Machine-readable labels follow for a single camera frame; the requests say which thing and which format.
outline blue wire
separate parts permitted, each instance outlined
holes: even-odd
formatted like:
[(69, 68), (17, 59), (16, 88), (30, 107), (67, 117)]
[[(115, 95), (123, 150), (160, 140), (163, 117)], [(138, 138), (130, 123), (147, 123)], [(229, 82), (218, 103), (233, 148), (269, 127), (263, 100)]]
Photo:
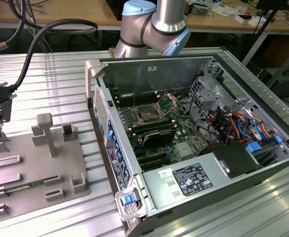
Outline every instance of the blue wire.
[(244, 132), (242, 131), (242, 129), (241, 129), (241, 120), (242, 120), (242, 119), (248, 119), (248, 120), (252, 121), (252, 123), (254, 124), (254, 126), (255, 126), (257, 132), (259, 133), (259, 135), (260, 135), (262, 138), (266, 138), (265, 135), (264, 135), (262, 132), (260, 132), (260, 130), (259, 130), (259, 128), (258, 128), (258, 126), (257, 126), (257, 124), (256, 124), (256, 122), (255, 122), (255, 120), (254, 120), (253, 118), (249, 118), (249, 117), (242, 117), (242, 118), (240, 118), (239, 121), (238, 121), (238, 128), (239, 128), (240, 132), (241, 132), (243, 135), (245, 135), (246, 137), (248, 137), (248, 138), (252, 141), (252, 138), (251, 138), (249, 135), (247, 135), (246, 133), (244, 133)]

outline green circuit board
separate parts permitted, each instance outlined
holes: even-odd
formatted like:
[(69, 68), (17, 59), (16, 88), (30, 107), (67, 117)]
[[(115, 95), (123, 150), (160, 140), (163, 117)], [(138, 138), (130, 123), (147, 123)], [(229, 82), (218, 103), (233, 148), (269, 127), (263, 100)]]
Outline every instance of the green circuit board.
[(194, 121), (188, 115), (188, 107), (188, 103), (183, 103), (174, 96), (168, 97), (165, 95), (158, 102), (158, 105), (157, 103), (152, 103), (118, 108), (118, 113), (126, 131), (130, 128), (150, 126), (150, 124), (156, 124), (161, 121), (173, 121), (172, 130), (175, 130), (175, 135), (171, 141), (161, 145), (144, 147), (141, 140), (144, 135), (128, 134), (140, 164), (142, 164), (142, 160), (153, 158), (151, 162), (154, 162), (156, 160), (154, 158), (158, 159), (158, 157), (164, 156), (169, 159), (169, 164), (177, 163), (198, 156), (207, 146), (203, 135), (197, 131)]

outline black cable tube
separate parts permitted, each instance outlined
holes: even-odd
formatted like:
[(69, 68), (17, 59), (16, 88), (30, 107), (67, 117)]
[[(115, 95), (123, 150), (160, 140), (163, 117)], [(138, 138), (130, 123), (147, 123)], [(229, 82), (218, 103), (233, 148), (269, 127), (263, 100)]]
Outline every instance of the black cable tube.
[(21, 71), (21, 74), (18, 78), (18, 80), (15, 82), (14, 85), (11, 85), (11, 92), (13, 93), (15, 90), (17, 90), (17, 88), (22, 84), (26, 72), (28, 70), (28, 67), (30, 65), (31, 59), (32, 59), (32, 55), (34, 53), (34, 49), (36, 44), (40, 41), (41, 37), (49, 32), (52, 28), (56, 27), (56, 26), (61, 26), (61, 25), (66, 25), (66, 24), (81, 24), (81, 25), (87, 25), (87, 26), (92, 26), (97, 28), (96, 23), (88, 21), (88, 20), (82, 20), (82, 19), (63, 19), (63, 20), (58, 20), (58, 21), (54, 21), (49, 23), (48, 25), (44, 26), (39, 32), (38, 34), (34, 37), (34, 40), (32, 41), (31, 46), (28, 49), (26, 58), (25, 58), (25, 62), (23, 65), (23, 69)]
[[(21, 20), (23, 17), (17, 12), (13, 0), (8, 0), (7, 3), (9, 4), (9, 7), (10, 7), (12, 13), (19, 20)], [(38, 29), (38, 30), (41, 30), (43, 28), (42, 26), (36, 25), (36, 24), (34, 24), (28, 20), (25, 21), (25, 24), (32, 27), (32, 28)], [(62, 34), (62, 35), (84, 35), (84, 34), (94, 32), (95, 28), (96, 29), (98, 28), (96, 23), (93, 23), (93, 24), (94, 24), (93, 28), (86, 29), (86, 30), (49, 30), (49, 32), (54, 33), (54, 34)]]
[(25, 0), (22, 0), (22, 2), (21, 2), (21, 13), (22, 13), (22, 16), (20, 19), (20, 23), (19, 23), (14, 35), (6, 41), (7, 46), (10, 46), (14, 41), (16, 41), (16, 39), (20, 36), (20, 34), (24, 28), (24, 25), (26, 22), (26, 2), (25, 2)]
[(269, 15), (269, 17), (267, 18), (267, 20), (265, 21), (265, 23), (263, 24), (263, 26), (261, 27), (261, 29), (257, 32), (256, 37), (253, 40), (253, 43), (251, 44), (251, 46), (248, 47), (247, 50), (244, 51), (244, 53), (241, 55), (241, 57), (239, 58), (239, 60), (242, 62), (244, 60), (244, 58), (246, 57), (246, 55), (248, 54), (248, 52), (250, 51), (250, 49), (253, 47), (253, 45), (255, 44), (255, 42), (257, 41), (257, 39), (261, 36), (261, 34), (265, 31), (265, 28), (268, 26), (268, 24), (272, 21), (272, 19), (274, 18), (275, 14), (277, 13), (277, 11), (280, 9), (282, 3), (284, 1), (287, 0), (281, 0), (278, 4), (278, 6), (272, 11), (272, 13)]

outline black cable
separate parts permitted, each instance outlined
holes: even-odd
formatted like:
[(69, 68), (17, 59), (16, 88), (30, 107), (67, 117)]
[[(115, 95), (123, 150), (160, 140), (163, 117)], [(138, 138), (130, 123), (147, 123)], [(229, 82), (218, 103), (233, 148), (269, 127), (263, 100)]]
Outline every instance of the black cable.
[(20, 19), (20, 23), (17, 27), (17, 30), (15, 31), (14, 35), (5, 42), (7, 44), (7, 46), (10, 46), (14, 41), (16, 41), (16, 39), (20, 36), (20, 34), (24, 28), (24, 25), (26, 22), (26, 3), (25, 3), (25, 0), (23, 0), (21, 2), (21, 13), (22, 13), (22, 16)]
[(255, 27), (255, 30), (254, 30), (254, 32), (253, 32), (253, 35), (255, 35), (255, 32), (256, 32), (256, 30), (257, 30), (257, 28), (258, 28), (258, 26), (259, 26), (259, 23), (261, 22), (262, 15), (263, 15), (263, 10), (262, 10), (262, 13), (261, 13), (261, 15), (260, 15), (260, 17), (259, 17), (258, 24), (257, 24), (256, 27)]
[[(7, 0), (7, 2), (9, 4), (9, 7), (10, 7), (12, 13), (19, 20), (21, 20), (22, 16), (17, 12), (13, 0)], [(42, 26), (36, 25), (36, 24), (34, 24), (32, 22), (29, 22), (28, 20), (25, 21), (25, 24), (30, 26), (30, 27), (32, 27), (32, 28), (38, 29), (38, 30), (41, 30), (43, 28)], [(87, 29), (87, 30), (53, 30), (53, 29), (51, 29), (48, 32), (54, 33), (54, 34), (62, 34), (62, 35), (84, 35), (84, 34), (88, 34), (88, 33), (94, 32), (95, 29), (97, 29), (97, 28), (98, 28), (97, 24), (93, 22), (92, 28)]]
[(21, 74), (18, 78), (18, 80), (15, 82), (14, 85), (11, 85), (11, 90), (12, 92), (14, 92), (15, 90), (17, 90), (17, 88), (22, 84), (26, 72), (28, 70), (28, 67), (30, 65), (31, 59), (32, 59), (32, 55), (34, 53), (34, 49), (35, 46), (37, 45), (37, 43), (40, 41), (41, 37), (49, 32), (50, 29), (56, 27), (56, 26), (62, 26), (65, 24), (81, 24), (81, 25), (87, 25), (87, 26), (92, 26), (94, 27), (96, 24), (94, 22), (88, 21), (88, 20), (82, 20), (82, 19), (63, 19), (63, 20), (58, 20), (58, 21), (54, 21), (49, 23), (48, 25), (44, 26), (39, 32), (38, 34), (34, 37), (34, 40), (31, 43), (31, 46), (29, 47), (29, 50), (27, 52), (26, 58), (25, 58), (25, 62), (23, 65), (23, 69), (21, 71)]
[(39, 5), (39, 4), (42, 4), (42, 3), (47, 2), (47, 1), (49, 1), (49, 0), (32, 3), (31, 6), (33, 6), (33, 5)]

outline white label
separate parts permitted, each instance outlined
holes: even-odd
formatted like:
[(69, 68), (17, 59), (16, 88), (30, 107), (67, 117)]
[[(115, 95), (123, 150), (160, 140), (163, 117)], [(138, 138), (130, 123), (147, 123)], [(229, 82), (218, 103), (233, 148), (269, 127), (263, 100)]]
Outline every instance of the white label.
[(207, 181), (205, 181), (203, 184), (206, 185), (206, 184), (209, 184), (209, 183), (210, 183), (210, 181), (207, 180)]
[(160, 174), (161, 179), (168, 177), (168, 176), (171, 176), (172, 175), (172, 169), (169, 168), (169, 169), (160, 170), (159, 174)]
[(157, 66), (156, 67), (148, 67), (148, 72), (153, 72), (156, 71)]

